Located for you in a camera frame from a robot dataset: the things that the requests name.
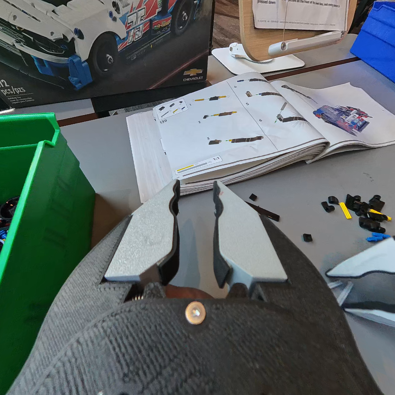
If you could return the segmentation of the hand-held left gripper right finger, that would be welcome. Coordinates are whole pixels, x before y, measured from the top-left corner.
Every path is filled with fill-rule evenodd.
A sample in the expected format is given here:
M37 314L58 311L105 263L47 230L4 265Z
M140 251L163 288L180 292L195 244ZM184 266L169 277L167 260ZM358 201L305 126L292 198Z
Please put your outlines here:
M257 284L288 284L260 215L220 181L214 181L213 268L227 298L249 297Z

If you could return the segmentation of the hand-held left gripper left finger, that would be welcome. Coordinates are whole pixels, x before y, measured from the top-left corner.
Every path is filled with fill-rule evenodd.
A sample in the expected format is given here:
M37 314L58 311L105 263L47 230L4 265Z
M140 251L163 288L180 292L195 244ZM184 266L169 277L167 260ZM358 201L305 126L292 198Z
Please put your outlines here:
M104 275L107 281L171 282L179 269L179 197L180 181L173 180L132 214Z

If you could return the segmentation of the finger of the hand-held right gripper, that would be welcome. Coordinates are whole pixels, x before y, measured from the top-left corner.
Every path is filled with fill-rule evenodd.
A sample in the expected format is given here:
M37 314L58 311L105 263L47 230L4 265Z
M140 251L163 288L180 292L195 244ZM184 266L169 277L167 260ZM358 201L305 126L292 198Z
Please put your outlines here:
M344 303L343 309L355 316L395 327L395 305L384 302Z
M390 237L327 271L329 278L359 279L371 273L395 274L395 240Z

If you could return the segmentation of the long black tile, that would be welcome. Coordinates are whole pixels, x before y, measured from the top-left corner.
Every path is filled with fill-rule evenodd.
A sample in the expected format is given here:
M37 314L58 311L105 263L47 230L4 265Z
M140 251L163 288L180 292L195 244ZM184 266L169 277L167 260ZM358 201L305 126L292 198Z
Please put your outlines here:
M254 205L250 202L245 201L249 206L251 206L259 215L265 216L273 221L279 222L280 216L278 214L275 214L269 210L265 210L257 205Z

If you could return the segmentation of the green storage bin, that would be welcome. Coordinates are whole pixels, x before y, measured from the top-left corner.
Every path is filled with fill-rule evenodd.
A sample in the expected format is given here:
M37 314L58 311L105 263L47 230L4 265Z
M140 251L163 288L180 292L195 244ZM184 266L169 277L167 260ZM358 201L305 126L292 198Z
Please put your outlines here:
M2 115L1 205L20 196L1 250L0 390L26 362L59 289L88 253L95 191L54 113Z

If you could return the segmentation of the open instruction booklet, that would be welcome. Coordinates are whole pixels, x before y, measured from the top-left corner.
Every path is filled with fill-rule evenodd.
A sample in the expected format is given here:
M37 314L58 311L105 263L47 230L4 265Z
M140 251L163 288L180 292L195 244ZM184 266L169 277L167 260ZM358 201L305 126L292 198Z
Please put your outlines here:
M322 89L229 78L126 118L141 203L249 180L295 162L394 145L394 113L349 82Z

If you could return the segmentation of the pile of assorted toy parts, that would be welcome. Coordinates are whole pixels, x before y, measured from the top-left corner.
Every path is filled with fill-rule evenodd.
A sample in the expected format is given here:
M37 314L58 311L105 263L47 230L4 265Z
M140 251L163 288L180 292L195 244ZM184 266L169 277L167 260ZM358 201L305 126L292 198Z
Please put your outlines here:
M20 196L13 197L3 203L0 207L0 250L2 250L7 238L7 233L15 214L19 199Z

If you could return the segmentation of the wooden document stand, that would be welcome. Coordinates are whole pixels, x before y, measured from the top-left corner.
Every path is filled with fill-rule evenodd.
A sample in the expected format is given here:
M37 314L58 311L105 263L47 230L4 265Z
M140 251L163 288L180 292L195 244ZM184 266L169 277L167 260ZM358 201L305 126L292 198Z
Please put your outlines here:
M340 43L349 33L307 30L259 29L254 27L252 1L238 1L240 42L212 50L233 75L245 72L272 73L300 68L301 52Z

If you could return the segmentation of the black toy car set box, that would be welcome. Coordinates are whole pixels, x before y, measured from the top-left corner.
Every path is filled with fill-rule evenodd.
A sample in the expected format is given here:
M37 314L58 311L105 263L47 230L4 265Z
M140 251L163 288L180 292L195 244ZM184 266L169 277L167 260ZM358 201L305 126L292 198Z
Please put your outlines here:
M214 3L2 0L1 110L205 82Z

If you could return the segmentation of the blue storage bin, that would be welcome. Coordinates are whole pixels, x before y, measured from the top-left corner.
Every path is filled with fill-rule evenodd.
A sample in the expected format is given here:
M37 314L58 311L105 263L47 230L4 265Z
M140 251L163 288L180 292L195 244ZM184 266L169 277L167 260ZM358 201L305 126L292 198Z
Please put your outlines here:
M350 52L395 81L395 2L375 1Z

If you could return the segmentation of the printed instruction sheet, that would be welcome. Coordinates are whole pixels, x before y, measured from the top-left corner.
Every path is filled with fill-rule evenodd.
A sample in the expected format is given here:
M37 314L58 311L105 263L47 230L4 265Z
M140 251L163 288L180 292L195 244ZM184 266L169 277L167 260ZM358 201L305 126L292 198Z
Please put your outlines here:
M347 0L254 0L254 26L260 29L344 30L348 4Z

